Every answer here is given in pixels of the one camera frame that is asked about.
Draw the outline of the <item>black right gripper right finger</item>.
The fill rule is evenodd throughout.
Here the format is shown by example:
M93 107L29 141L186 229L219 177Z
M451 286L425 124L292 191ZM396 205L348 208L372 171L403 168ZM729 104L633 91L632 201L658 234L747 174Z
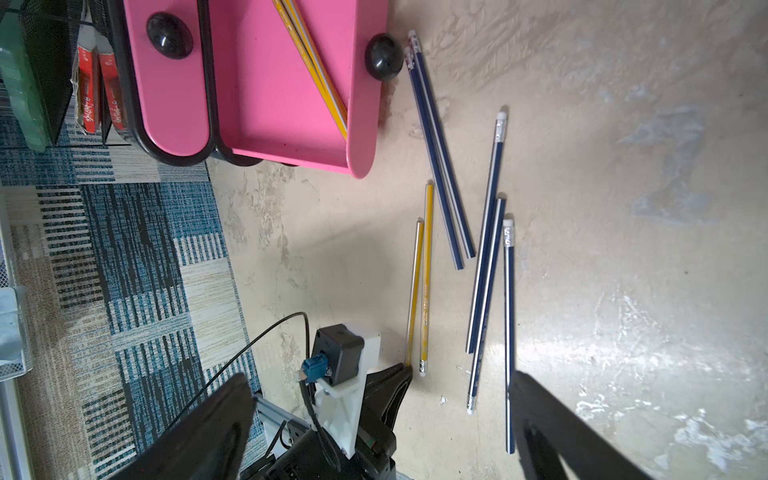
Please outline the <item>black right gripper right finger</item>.
M647 479L649 476L570 411L534 377L509 385L509 426L527 479Z

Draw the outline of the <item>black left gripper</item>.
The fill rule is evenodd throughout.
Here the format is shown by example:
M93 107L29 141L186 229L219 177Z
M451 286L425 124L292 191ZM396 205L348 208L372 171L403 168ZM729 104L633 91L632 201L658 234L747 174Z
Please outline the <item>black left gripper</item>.
M329 450L319 434L307 422L295 417L269 417L267 421L282 427L275 441L282 446L263 460L249 465L242 479L395 479L397 448L394 427L399 408L413 380L413 369L398 363L370 373L362 405L372 413L363 413L352 457L337 447Z

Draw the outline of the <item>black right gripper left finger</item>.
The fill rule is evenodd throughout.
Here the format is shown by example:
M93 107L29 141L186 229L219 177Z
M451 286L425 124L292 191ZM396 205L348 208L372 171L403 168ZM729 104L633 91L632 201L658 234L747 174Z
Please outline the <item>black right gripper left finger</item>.
M253 423L247 377L237 373L115 479L236 479Z

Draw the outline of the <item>yellow pencil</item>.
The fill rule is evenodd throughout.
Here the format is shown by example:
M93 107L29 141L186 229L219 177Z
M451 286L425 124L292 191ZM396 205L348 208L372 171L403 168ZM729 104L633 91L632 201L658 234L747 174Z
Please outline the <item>yellow pencil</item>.
M344 101L341 99L339 92L328 73L325 63L320 55L320 51L317 48L313 36L307 22L304 19L303 14L295 1L284 1L284 5L287 8L288 15L291 18L293 25L298 29L299 37L302 44L309 55L314 71L318 74L322 89L326 94L326 105L331 112L337 127L342 132L344 137L347 137L347 109Z
M407 329L406 329L406 350L405 350L405 360L404 360L404 364L406 367L410 367L412 365L412 350L413 350L413 341L414 341L414 334L415 334L415 321L416 321L417 307L419 303L420 271L421 271L421 262L422 262L423 239L424 239L424 220L418 219L416 222L408 321L407 321Z
M301 38L299 37L299 34L298 34L298 29L293 25L293 23L291 21L291 18L288 15L287 8L284 5L284 0L273 0L272 3L274 5L274 7L275 7L275 9L276 9L280 19L281 19L283 25L285 26L285 28L286 28L286 30L287 30L290 38L291 38L291 41L293 42L297 52L299 53L299 55L300 55L304 65L305 65L307 71L309 72L309 74L310 74L310 76L312 78L312 81L313 81L316 89L320 93L320 95L321 95L321 97L323 99L323 102L326 105L326 101L327 101L326 94L324 93L324 91L322 89L322 84L320 83L318 74L313 69L313 65L311 63L309 55L307 54L307 52L306 52L306 50L305 50L305 48L304 48L304 46L302 44ZM348 130L347 130L347 137L344 137L343 135L342 135L342 137L344 138L344 140L348 139Z
M434 190L434 184L432 182L428 182L425 188L425 217L423 238L422 326L419 361L419 374L421 377L425 377L428 370Z

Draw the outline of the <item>dark blue pencil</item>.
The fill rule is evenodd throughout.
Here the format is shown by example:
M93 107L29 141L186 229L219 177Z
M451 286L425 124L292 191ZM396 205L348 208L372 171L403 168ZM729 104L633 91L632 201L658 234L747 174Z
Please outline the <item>dark blue pencil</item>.
M502 223L504 253L504 318L505 318L505 415L506 415L506 452L515 453L515 438L512 425L512 399L510 388L515 372L515 274L514 274L514 219L508 216Z
M484 298L485 277L490 252L491 223L494 212L494 202L497 195L498 182L503 158L503 146L506 139L508 108L503 107L497 114L494 127L494 141L489 166L484 212L481 222L481 238L472 290L470 317L465 344L465 352L472 354L479 334L480 307Z
M470 384L467 398L467 413L472 415L476 409L477 395L479 390L479 381L484 356L484 345L486 339L488 316L493 292L494 277L496 271L496 258L499 251L500 236L503 226L503 220L506 208L506 198L499 196L496 199L492 229L490 231L490 242L488 258L486 260L486 272L483 295L481 297L481 310L478 323L478 338L475 346L475 352L470 372Z

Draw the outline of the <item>pink drawer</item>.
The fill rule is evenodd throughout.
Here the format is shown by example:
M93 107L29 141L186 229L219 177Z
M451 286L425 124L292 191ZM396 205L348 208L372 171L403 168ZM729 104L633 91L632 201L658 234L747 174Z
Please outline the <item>pink drawer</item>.
M123 6L144 132L166 153L196 155L210 136L197 3L137 0ZM170 13L189 28L189 56L170 59L151 44L147 22L157 12Z
M299 1L347 109L342 135L270 1L209 4L219 130L241 156L365 177L376 152L382 84L366 47L385 33L386 1Z

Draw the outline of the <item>black pencil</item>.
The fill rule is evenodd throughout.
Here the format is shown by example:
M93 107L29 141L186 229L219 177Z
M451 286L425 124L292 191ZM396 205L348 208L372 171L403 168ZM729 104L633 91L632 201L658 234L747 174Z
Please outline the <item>black pencil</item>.
M455 231L452 211L449 204L448 192L446 189L445 181L442 175L439 155L434 138L433 126L430 119L429 109L427 106L425 94L423 91L423 82L416 68L415 55L410 46L404 48L405 65L408 70L409 78L412 85L412 90L415 98L415 102L418 109L418 115L421 122L422 132L425 139L425 144L429 156L431 169L433 172L433 180L437 190L439 205L442 210L444 219L444 225L447 233L447 239L449 243L449 250L452 255L454 266L457 270L464 268L464 262L461 256L458 237Z
M423 53L420 38L415 30L408 32L408 43L415 55L417 71L423 82L423 91L425 94L430 119L433 126L434 138L436 140L439 162L442 175L448 192L449 204L452 211L452 218L458 239L464 247L464 254L468 259L476 257L476 250L472 239L469 224L463 207L461 194L459 192L456 175L453 169L450 152L447 145L444 129L440 119L437 99L433 91L432 82L427 69L426 59Z

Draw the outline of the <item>pink top drawer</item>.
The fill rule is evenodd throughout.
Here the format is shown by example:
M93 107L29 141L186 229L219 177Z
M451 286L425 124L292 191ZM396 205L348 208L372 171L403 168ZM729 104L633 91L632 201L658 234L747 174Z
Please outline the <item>pink top drawer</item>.
M137 0L123 6L144 132L166 153L196 155L210 136L197 3ZM170 59L151 44L147 22L157 12L170 13L189 28L189 56Z

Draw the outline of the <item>black pink drawer unit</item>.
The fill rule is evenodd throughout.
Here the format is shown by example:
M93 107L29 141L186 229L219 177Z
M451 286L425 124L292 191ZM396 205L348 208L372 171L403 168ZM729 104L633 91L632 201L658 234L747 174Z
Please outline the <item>black pink drawer unit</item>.
M273 46L279 17L269 1L109 1L128 137L155 159L193 166L214 156L237 166L304 165L296 138L257 141L257 116L281 110L257 93L275 72L254 56Z

